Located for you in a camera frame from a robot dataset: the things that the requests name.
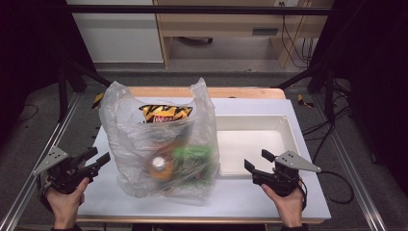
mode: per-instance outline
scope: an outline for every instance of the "gray carpet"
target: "gray carpet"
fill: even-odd
[[[289,73],[102,73],[106,78],[117,80],[128,86],[189,86],[203,76],[209,87],[269,87],[282,82],[293,75]],[[97,134],[100,126],[96,110],[91,109],[93,99],[98,92],[103,92],[104,87],[93,81],[87,80],[89,88],[82,94],[78,109],[71,119],[72,126],[64,131],[59,147],[68,153],[80,153],[93,144],[92,136]],[[309,108],[297,104],[297,95],[302,93],[305,102],[313,102],[314,97],[308,95],[301,83],[287,90],[286,94],[293,102],[297,119],[301,129],[309,128],[322,123],[317,108]],[[342,98],[336,101],[336,110],[346,106]],[[32,118],[16,123],[13,133],[10,135],[6,145],[1,147],[0,153],[0,179],[1,179],[1,208],[0,216],[3,217],[13,205],[13,201],[19,193],[25,179],[33,169],[39,154],[50,138],[57,125],[59,104],[58,88],[56,85],[43,90],[38,90],[30,95],[27,104],[38,107],[38,112]],[[30,116],[33,107],[26,107],[21,118]],[[305,137],[305,140],[320,138],[327,131],[323,127],[317,132]],[[371,162],[370,151],[365,145],[352,117],[344,115],[336,120],[336,132],[341,137],[342,143],[350,155],[353,164],[367,187],[375,206],[384,220],[388,230],[408,230],[408,199],[396,185],[393,177],[386,167],[374,165]],[[311,156],[318,149],[321,140],[306,141]],[[333,143],[326,140],[319,152],[316,164],[322,169],[329,169],[344,176],[344,170],[340,165]],[[320,175],[323,192],[334,199],[346,200],[349,197],[347,185],[339,178],[331,175]],[[370,230],[365,216],[356,199],[346,205],[328,201],[332,214],[330,220],[320,225],[313,225],[311,230]],[[52,216],[46,212],[38,201],[33,197],[18,223],[18,229],[22,230],[30,225],[52,224]],[[96,226],[101,228],[101,223],[83,224],[85,226]],[[108,224],[110,228],[122,227],[129,230],[129,224]],[[278,230],[278,226],[271,225],[269,230]]]

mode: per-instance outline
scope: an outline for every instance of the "person's left hand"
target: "person's left hand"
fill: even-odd
[[[78,207],[84,202],[84,191],[89,183],[88,178],[84,178],[78,185],[75,192],[71,194],[62,194],[52,188],[48,189],[46,197],[54,212],[55,229],[73,228],[77,218]]]

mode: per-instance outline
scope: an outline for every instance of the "white tray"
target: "white tray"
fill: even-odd
[[[275,156],[288,150],[299,153],[285,115],[218,115],[217,139],[222,176],[251,175],[243,167],[244,159],[259,170],[272,172],[274,163],[261,156],[262,149]]]

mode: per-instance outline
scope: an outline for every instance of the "wooden cabinet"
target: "wooden cabinet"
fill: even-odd
[[[154,0],[160,6],[251,6],[273,7],[275,0]],[[297,7],[331,7],[334,0],[299,0]],[[269,37],[282,67],[289,54],[282,43],[282,15],[256,14],[156,14],[165,65],[174,37]],[[285,25],[293,40],[318,38],[327,16],[285,16]],[[293,43],[283,33],[283,41],[290,53]]]

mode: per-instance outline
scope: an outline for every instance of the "floor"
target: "floor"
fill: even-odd
[[[299,51],[301,47],[300,42],[297,45]],[[287,68],[281,68],[267,38],[214,38],[211,44],[202,40],[179,38],[174,42],[170,58],[168,68],[164,68],[162,64],[127,64],[125,69],[118,71],[118,68],[112,69],[112,65],[97,66],[102,76],[129,86],[188,86],[195,83],[199,77],[204,77],[208,86],[272,87],[304,69],[292,63]],[[298,57],[293,56],[293,59],[296,65],[305,65]],[[95,119],[97,112],[91,110],[90,105],[93,103],[95,91],[103,92],[104,88],[90,79],[86,81],[89,90],[82,95],[78,109],[70,121],[80,121],[84,127],[64,130],[64,134],[57,137],[63,148],[74,153],[92,145],[92,137],[100,126],[100,122]],[[323,92],[309,94],[305,89],[308,81],[309,79],[302,80],[285,90],[287,97],[293,102],[302,130],[325,121],[321,114],[322,108],[319,107],[323,102]],[[314,103],[315,107],[299,104],[297,97],[300,94],[305,103]],[[70,94],[70,98],[74,99],[76,95]],[[336,100],[336,105],[335,110],[338,112],[347,106],[347,101],[341,96]],[[32,177],[31,171],[40,153],[59,126],[58,116],[58,86],[52,85],[33,92],[27,98],[27,107],[20,116],[21,121],[15,124],[9,142],[0,149],[0,182],[3,183],[0,217],[19,218],[19,221],[13,220],[15,230],[49,229],[52,222],[52,216],[42,209],[35,199],[35,193],[25,195],[21,189],[31,189],[27,179]],[[327,126],[322,126],[311,135],[305,135],[311,156],[317,155],[319,150],[317,164],[338,172],[351,183],[357,179],[363,184],[363,188],[354,188],[355,198],[350,203],[339,204],[336,203],[337,200],[342,202],[350,197],[347,184],[336,176],[320,175],[319,180],[323,192],[327,195],[332,218],[320,225],[313,225],[312,229],[408,230],[408,199],[398,188],[387,168],[371,162],[370,150],[365,145],[350,111],[339,115],[335,131],[319,149],[321,138],[327,130]],[[350,173],[350,169],[344,166],[344,163],[347,164],[344,154],[352,160],[357,175],[353,169]],[[22,207],[27,208],[19,214],[20,210],[13,210],[11,207],[18,202],[15,201],[16,198],[24,196],[33,198],[29,199],[27,204],[22,204]],[[377,221],[370,220],[375,216]],[[83,227],[88,226],[91,226],[89,230],[103,229],[102,223],[83,224]],[[271,225],[268,229],[279,230],[279,227]],[[130,225],[109,223],[108,230],[130,230]]]

